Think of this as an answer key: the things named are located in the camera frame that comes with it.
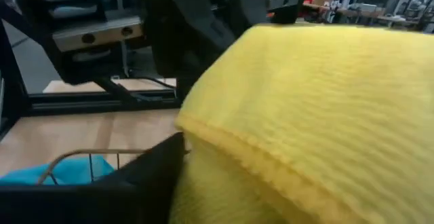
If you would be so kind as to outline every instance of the wooden table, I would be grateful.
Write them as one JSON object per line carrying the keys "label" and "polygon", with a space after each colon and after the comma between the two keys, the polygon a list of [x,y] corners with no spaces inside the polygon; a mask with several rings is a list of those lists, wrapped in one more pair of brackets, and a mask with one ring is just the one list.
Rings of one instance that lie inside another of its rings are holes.
{"label": "wooden table", "polygon": [[[314,10],[331,10],[330,7],[316,5],[312,3],[303,3],[303,6],[309,7]],[[355,11],[355,10],[343,10],[343,9],[337,9],[338,13],[342,13],[345,16],[360,16],[360,17],[368,17],[368,18],[377,18],[379,15],[379,12],[365,12],[365,11]]]}
{"label": "wooden table", "polygon": [[377,19],[379,19],[379,20],[386,20],[388,22],[400,23],[400,24],[418,24],[418,21],[397,20],[395,18],[388,17],[388,16],[378,16]]}
{"label": "wooden table", "polygon": [[[119,80],[119,83],[131,90],[161,89],[151,81]],[[92,83],[72,87],[53,81],[44,92],[99,90]],[[75,149],[148,149],[177,131],[174,127],[177,114],[177,109],[164,109],[23,117],[0,141],[0,176],[10,170],[49,163]],[[106,160],[115,164],[115,158]]]}

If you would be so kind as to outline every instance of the yellow cloth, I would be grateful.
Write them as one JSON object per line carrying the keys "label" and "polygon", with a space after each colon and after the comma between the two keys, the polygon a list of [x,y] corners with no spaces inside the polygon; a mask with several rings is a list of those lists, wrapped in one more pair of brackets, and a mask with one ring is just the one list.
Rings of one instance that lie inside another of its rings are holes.
{"label": "yellow cloth", "polygon": [[383,29],[250,29],[182,106],[193,153],[172,223],[434,222],[433,47]]}

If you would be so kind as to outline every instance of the metal wire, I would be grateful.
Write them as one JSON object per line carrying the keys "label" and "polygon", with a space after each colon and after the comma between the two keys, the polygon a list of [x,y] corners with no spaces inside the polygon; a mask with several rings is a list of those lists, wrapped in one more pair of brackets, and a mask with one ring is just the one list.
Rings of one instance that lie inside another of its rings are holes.
{"label": "metal wire", "polygon": [[165,82],[159,81],[158,79],[155,79],[155,78],[152,78],[152,77],[140,76],[140,78],[138,78],[138,79],[153,81],[153,82],[158,83],[158,84],[160,84],[160,85],[162,85],[164,87],[167,87],[169,89],[176,89],[175,86],[172,86],[172,85],[167,84]]}
{"label": "metal wire", "polygon": [[89,154],[90,181],[94,182],[94,168],[92,167],[92,154]]}
{"label": "metal wire", "polygon": [[74,156],[74,155],[83,155],[83,154],[87,154],[89,155],[89,165],[90,165],[90,178],[91,181],[93,182],[95,179],[94,176],[94,169],[93,169],[93,163],[92,163],[92,155],[98,154],[116,154],[116,158],[117,158],[117,169],[120,168],[120,160],[119,160],[119,155],[120,154],[132,154],[132,155],[137,155],[137,154],[142,154],[145,153],[147,151],[147,149],[78,149],[75,151],[71,151],[68,153],[65,153],[59,157],[57,157],[47,168],[47,170],[39,177],[37,184],[43,184],[43,182],[46,180],[47,177],[51,177],[51,179],[53,180],[55,185],[59,185],[55,176],[53,175],[53,169],[57,166],[57,164],[59,164],[59,162],[61,162],[62,160],[70,157],[70,156]]}

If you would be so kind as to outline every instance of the black metal frame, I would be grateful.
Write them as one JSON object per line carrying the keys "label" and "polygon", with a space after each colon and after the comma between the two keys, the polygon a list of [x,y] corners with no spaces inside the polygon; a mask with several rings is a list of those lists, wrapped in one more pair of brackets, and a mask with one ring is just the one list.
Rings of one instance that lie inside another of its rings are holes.
{"label": "black metal frame", "polygon": [[[54,43],[44,42],[44,37],[38,35],[19,13],[3,1],[0,1],[0,17],[43,47],[54,45]],[[181,105],[175,90],[131,92],[114,84],[109,78],[95,81],[106,92],[29,94],[2,21],[0,21],[0,42],[3,52],[0,70],[5,81],[0,140],[21,117],[175,109]]]}

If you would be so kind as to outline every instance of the blue cloth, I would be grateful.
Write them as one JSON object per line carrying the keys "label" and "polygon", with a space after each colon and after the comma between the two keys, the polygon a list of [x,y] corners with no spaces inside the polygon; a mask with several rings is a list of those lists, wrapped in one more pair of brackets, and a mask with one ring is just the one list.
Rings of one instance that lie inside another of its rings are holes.
{"label": "blue cloth", "polygon": [[[0,177],[0,185],[28,184],[35,185],[39,177],[47,170],[48,164],[12,171]],[[101,155],[92,156],[94,180],[114,171]],[[53,169],[53,176],[59,185],[81,185],[91,182],[89,157],[65,159]],[[54,185],[49,176],[44,185]]]}

